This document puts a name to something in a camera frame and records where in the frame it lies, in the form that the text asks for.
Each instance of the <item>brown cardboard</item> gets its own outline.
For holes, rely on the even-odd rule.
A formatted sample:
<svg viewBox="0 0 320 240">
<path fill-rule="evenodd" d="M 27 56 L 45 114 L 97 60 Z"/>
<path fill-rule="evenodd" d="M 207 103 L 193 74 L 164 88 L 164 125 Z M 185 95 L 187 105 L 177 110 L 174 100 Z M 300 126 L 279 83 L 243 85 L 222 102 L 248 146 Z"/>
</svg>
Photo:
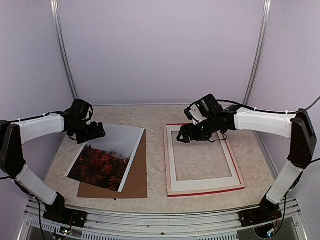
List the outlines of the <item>brown cardboard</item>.
<svg viewBox="0 0 320 240">
<path fill-rule="evenodd" d="M 136 151 L 130 172 L 126 179 L 122 192 L 89 185 L 80 182 L 78 198 L 90 199 L 146 199 L 147 189 L 147 144 L 146 131 Z"/>
</svg>

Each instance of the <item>cable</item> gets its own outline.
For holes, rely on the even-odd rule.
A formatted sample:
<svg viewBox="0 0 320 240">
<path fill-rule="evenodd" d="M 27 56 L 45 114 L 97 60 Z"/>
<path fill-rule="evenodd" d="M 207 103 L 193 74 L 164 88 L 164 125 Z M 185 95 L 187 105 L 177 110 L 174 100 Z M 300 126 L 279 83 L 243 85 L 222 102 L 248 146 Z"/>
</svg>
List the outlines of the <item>cable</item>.
<svg viewBox="0 0 320 240">
<path fill-rule="evenodd" d="M 69 136 L 69 139 L 72 141 L 77 141 L 77 139 L 73 138 L 72 136 Z"/>
<path fill-rule="evenodd" d="M 320 161 L 320 158 L 318 158 L 318 159 L 316 159 L 316 160 L 313 160 L 313 161 L 311 162 L 311 164 L 313 164 L 313 163 L 315 163 L 315 162 L 318 162 L 318 161 Z"/>
<path fill-rule="evenodd" d="M 279 218 L 277 216 L 275 216 L 275 227 L 278 229 L 279 227 Z"/>
<path fill-rule="evenodd" d="M 239 102 L 236 101 L 230 101 L 230 100 L 223 100 L 223 99 L 219 99 L 217 100 L 217 102 L 221 102 L 221 103 L 229 103 L 229 104 L 235 104 L 238 105 L 240 107 L 252 110 L 252 111 L 256 111 L 256 112 L 261 112 L 261 113 L 268 113 L 268 114 L 281 114 L 281 115 L 292 115 L 292 114 L 300 114 L 303 113 L 305 111 L 308 111 L 309 109 L 311 109 L 314 105 L 316 105 L 316 103 L 320 100 L 320 96 L 310 105 L 308 106 L 306 109 L 300 110 L 300 111 L 290 111 L 290 112 L 285 112 L 285 111 L 269 111 L 269 110 L 261 110 L 261 109 L 255 109 L 254 107 L 251 106 L 247 106 L 244 104 L 241 104 Z"/>
<path fill-rule="evenodd" d="M 54 233 L 51 232 L 51 236 L 53 237 L 53 240 L 57 238 L 57 230 L 54 228 Z"/>
<path fill-rule="evenodd" d="M 193 120 L 195 120 L 199 124 L 199 121 L 197 119 L 195 119 L 195 117 L 192 114 L 191 114 L 191 117 Z"/>
<path fill-rule="evenodd" d="M 280 224 L 279 228 L 276 230 L 276 232 L 271 236 L 271 238 L 273 238 L 275 235 L 277 235 L 280 232 L 280 229 L 282 228 L 282 225 L 284 224 L 285 216 L 286 216 L 287 195 L 288 195 L 288 192 L 284 196 L 284 209 L 283 209 L 283 216 L 282 216 L 281 224 Z"/>
<path fill-rule="evenodd" d="M 71 216 L 71 218 L 70 218 L 70 224 L 69 224 L 69 226 L 70 226 L 70 231 L 69 231 L 69 234 L 72 232 L 72 216 Z"/>
<path fill-rule="evenodd" d="M 24 119 L 20 119 L 20 120 L 13 120 L 13 121 L 9 121 L 10 124 L 13 123 L 18 123 L 18 122 L 22 122 L 22 121 L 28 121 L 28 120 L 33 120 L 33 119 L 40 119 L 40 118 L 44 118 L 47 117 L 48 115 L 50 115 L 51 112 L 48 112 L 45 115 L 40 115 L 40 116 L 33 116 L 33 117 L 29 117 L 29 118 L 24 118 Z"/>
<path fill-rule="evenodd" d="M 40 224 L 41 234 L 42 234 L 43 239 L 47 240 L 46 236 L 45 236 L 45 232 L 44 232 L 44 230 L 42 228 L 42 223 L 41 223 L 41 204 L 40 204 L 40 200 L 37 197 L 35 197 L 35 200 L 37 200 L 38 205 L 39 205 L 39 224 Z"/>
<path fill-rule="evenodd" d="M 215 139 L 215 140 L 213 140 L 213 141 L 210 141 L 210 139 L 209 139 L 208 142 L 213 144 L 213 143 L 216 142 L 216 141 L 222 142 L 222 141 L 227 140 L 227 138 L 228 138 L 227 135 L 224 134 L 224 133 L 222 133 L 222 132 L 220 132 L 220 133 L 223 135 L 223 139 L 219 139 L 219 138 L 218 138 L 218 139 Z"/>
</svg>

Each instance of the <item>gray wall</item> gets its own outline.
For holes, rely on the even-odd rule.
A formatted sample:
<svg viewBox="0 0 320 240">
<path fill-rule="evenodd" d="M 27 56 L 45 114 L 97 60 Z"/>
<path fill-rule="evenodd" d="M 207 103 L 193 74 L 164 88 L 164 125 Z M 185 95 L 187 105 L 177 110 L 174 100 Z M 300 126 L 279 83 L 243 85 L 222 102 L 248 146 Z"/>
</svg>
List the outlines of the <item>gray wall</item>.
<svg viewBox="0 0 320 240">
<path fill-rule="evenodd" d="M 0 1 L 0 59 L 0 120 L 70 107 L 48 0 Z M 62 137 L 51 135 L 23 146 L 27 164 L 42 179 Z M 0 239 L 13 240 L 28 197 L 10 180 L 0 181 L 0 195 Z"/>
<path fill-rule="evenodd" d="M 74 81 L 92 104 L 242 101 L 263 0 L 62 0 Z"/>
<path fill-rule="evenodd" d="M 250 104 L 295 111 L 320 95 L 320 1 L 272 1 L 264 50 Z M 320 137 L 320 103 L 309 111 Z M 260 134 L 278 171 L 284 166 L 290 141 Z M 318 143 L 314 158 L 320 158 Z M 295 195 L 312 240 L 320 239 L 320 162 L 306 169 Z"/>
</svg>

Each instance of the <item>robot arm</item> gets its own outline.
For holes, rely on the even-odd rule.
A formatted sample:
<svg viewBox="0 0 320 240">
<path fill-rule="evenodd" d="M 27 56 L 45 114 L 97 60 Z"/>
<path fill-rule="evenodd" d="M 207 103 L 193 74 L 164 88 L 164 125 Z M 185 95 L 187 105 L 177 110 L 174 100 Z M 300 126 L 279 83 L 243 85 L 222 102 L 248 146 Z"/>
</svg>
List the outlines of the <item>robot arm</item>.
<svg viewBox="0 0 320 240">
<path fill-rule="evenodd" d="M 259 208 L 240 212 L 243 227 L 281 218 L 279 203 L 296 186 L 303 171 L 312 161 L 317 138 L 306 111 L 280 114 L 248 110 L 241 105 L 223 109 L 212 94 L 194 102 L 184 113 L 193 123 L 181 127 L 177 140 L 208 141 L 217 131 L 251 130 L 291 139 L 288 162 L 272 187 L 261 200 Z"/>
<path fill-rule="evenodd" d="M 65 199 L 48 187 L 24 160 L 22 145 L 28 141 L 49 135 L 67 132 L 78 144 L 102 138 L 106 135 L 102 122 L 89 121 L 92 106 L 80 99 L 74 100 L 71 108 L 64 112 L 48 113 L 18 121 L 0 121 L 0 169 L 28 195 L 37 197 L 45 204 L 44 218 L 55 222 L 83 227 L 86 213 L 65 208 Z"/>
</svg>

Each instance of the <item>black bracket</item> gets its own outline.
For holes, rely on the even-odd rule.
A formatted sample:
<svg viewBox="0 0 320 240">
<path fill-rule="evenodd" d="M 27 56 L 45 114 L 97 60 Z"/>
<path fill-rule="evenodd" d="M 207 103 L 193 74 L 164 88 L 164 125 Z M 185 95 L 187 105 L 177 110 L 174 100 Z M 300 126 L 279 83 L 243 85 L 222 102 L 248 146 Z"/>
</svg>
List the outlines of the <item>black bracket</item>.
<svg viewBox="0 0 320 240">
<path fill-rule="evenodd" d="M 304 111 L 296 115 L 292 120 L 291 132 L 288 160 L 296 167 L 306 169 L 312 161 L 317 145 L 316 133 L 308 112 Z"/>
<path fill-rule="evenodd" d="M 76 140 L 78 144 L 103 138 L 106 135 L 102 122 L 93 121 L 91 124 L 87 124 L 94 114 L 94 109 L 91 104 L 84 100 L 75 99 L 71 108 L 64 112 L 58 112 L 58 114 L 64 118 L 64 132 L 70 139 Z"/>
<path fill-rule="evenodd" d="M 1 120 L 0 169 L 15 179 L 25 164 L 19 125 Z"/>
<path fill-rule="evenodd" d="M 45 205 L 43 218 L 68 226 L 83 228 L 87 220 L 85 211 L 65 207 L 65 198 L 57 192 L 57 197 L 52 205 Z"/>
<path fill-rule="evenodd" d="M 282 213 L 279 204 L 275 205 L 268 201 L 267 195 L 263 197 L 259 207 L 239 212 L 242 227 L 267 223 L 281 217 Z"/>
</svg>

